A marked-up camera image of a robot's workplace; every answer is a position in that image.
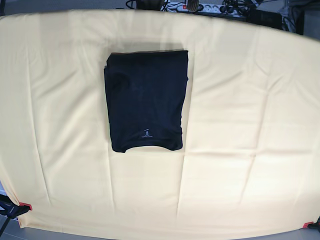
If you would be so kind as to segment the dark navy T-shirt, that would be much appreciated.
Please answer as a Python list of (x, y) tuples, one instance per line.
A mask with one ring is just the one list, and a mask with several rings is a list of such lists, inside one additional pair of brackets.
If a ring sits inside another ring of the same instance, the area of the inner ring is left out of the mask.
[(188, 83), (188, 51), (112, 53), (104, 84), (113, 151), (183, 147), (182, 109)]

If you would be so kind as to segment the yellow table cloth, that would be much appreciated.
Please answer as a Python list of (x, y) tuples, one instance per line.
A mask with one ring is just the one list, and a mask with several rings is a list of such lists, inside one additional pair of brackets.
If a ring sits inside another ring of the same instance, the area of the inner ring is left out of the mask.
[[(186, 49), (183, 148), (117, 153), (110, 53)], [(21, 227), (116, 240), (228, 240), (320, 216), (320, 43), (138, 10), (0, 19), (0, 180)]]

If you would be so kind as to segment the white power strip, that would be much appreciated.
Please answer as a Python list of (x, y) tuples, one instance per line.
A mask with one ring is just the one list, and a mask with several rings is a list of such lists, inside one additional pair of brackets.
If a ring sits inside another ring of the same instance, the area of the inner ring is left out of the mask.
[(226, 17), (226, 18), (244, 18), (245, 11), (248, 7), (243, 1), (229, 1), (223, 4), (199, 3), (196, 11), (191, 11), (187, 8), (187, 2), (169, 2), (163, 8), (165, 12), (196, 14), (202, 16)]

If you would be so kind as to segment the black power adapter box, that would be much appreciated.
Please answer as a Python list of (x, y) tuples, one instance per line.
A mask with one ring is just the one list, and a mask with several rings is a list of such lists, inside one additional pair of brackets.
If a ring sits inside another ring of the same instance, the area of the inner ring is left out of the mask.
[(283, 20), (279, 13), (253, 9), (248, 12), (246, 22), (280, 30)]

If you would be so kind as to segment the left red-black table clamp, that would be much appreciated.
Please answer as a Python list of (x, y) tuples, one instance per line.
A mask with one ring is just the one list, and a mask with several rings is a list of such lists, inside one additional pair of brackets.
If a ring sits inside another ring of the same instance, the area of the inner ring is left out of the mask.
[(32, 210), (33, 208), (29, 204), (21, 203), (16, 205), (7, 195), (0, 195), (0, 214), (3, 216), (14, 219)]

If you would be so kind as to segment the red-black table clamp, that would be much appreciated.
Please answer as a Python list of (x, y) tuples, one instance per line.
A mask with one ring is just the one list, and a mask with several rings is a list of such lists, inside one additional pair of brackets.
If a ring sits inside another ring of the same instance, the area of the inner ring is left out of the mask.
[(0, 195), (0, 214), (3, 216), (14, 219), (32, 210), (33, 208), (29, 204), (21, 203), (16, 205), (7, 195)]
[(316, 222), (305, 223), (302, 228), (320, 231), (320, 218)]

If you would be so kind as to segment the right red-black table clamp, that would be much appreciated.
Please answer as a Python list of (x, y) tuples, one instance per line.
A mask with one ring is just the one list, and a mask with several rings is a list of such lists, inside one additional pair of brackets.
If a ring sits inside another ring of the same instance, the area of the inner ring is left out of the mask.
[(320, 218), (316, 222), (305, 223), (302, 228), (320, 231)]

